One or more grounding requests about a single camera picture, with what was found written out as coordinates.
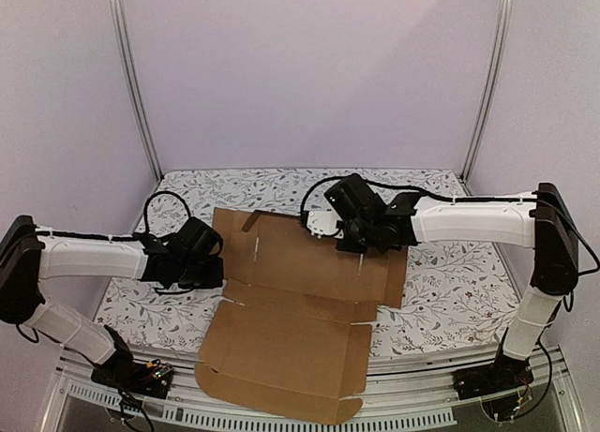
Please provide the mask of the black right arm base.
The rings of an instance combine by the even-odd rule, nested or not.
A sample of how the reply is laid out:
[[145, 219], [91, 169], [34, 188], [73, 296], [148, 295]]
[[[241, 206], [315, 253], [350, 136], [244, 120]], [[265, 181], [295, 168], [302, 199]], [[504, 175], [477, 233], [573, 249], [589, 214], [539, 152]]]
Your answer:
[[463, 368], [452, 374], [453, 387], [460, 400], [513, 390], [533, 382], [530, 360], [509, 357], [500, 350], [485, 365]]

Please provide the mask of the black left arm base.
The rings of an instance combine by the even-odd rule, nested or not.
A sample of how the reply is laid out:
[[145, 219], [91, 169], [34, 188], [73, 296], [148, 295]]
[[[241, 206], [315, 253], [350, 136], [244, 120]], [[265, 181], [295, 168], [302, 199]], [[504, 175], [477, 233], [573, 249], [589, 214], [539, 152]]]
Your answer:
[[159, 359], [137, 363], [131, 355], [115, 353], [105, 363], [94, 364], [91, 380], [123, 392], [165, 399], [173, 380], [173, 367]]

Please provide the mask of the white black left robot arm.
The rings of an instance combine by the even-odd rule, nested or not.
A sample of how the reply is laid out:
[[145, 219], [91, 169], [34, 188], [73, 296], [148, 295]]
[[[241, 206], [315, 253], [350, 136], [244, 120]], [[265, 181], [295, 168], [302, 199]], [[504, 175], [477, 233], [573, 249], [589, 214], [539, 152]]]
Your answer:
[[196, 217], [159, 238], [149, 232], [114, 236], [57, 231], [18, 216], [1, 241], [1, 320], [25, 325], [77, 351], [120, 389], [139, 381], [139, 368], [114, 330], [52, 300], [43, 281], [60, 277], [119, 277], [158, 283], [164, 290], [219, 288], [220, 234]]

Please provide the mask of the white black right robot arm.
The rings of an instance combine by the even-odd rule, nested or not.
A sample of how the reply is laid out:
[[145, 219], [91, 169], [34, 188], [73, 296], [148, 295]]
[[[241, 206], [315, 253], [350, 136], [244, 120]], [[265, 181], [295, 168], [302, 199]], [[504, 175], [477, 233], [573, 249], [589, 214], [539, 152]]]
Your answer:
[[530, 192], [487, 197], [450, 197], [401, 186], [385, 201], [354, 173], [328, 188], [333, 210], [328, 233], [337, 249], [384, 254], [439, 242], [498, 243], [534, 253], [532, 280], [499, 347], [500, 358], [485, 371], [485, 383], [505, 390], [521, 373], [535, 343], [551, 323], [562, 298], [578, 283], [578, 236], [552, 184]]

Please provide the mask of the brown cardboard box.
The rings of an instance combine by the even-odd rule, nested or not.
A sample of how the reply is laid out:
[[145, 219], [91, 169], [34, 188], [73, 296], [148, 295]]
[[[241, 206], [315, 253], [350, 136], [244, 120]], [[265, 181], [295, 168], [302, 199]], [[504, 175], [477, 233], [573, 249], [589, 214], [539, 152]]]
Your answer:
[[209, 396], [323, 425], [362, 407], [373, 323], [399, 307], [405, 251], [353, 254], [294, 216], [218, 208], [225, 286], [195, 366]]

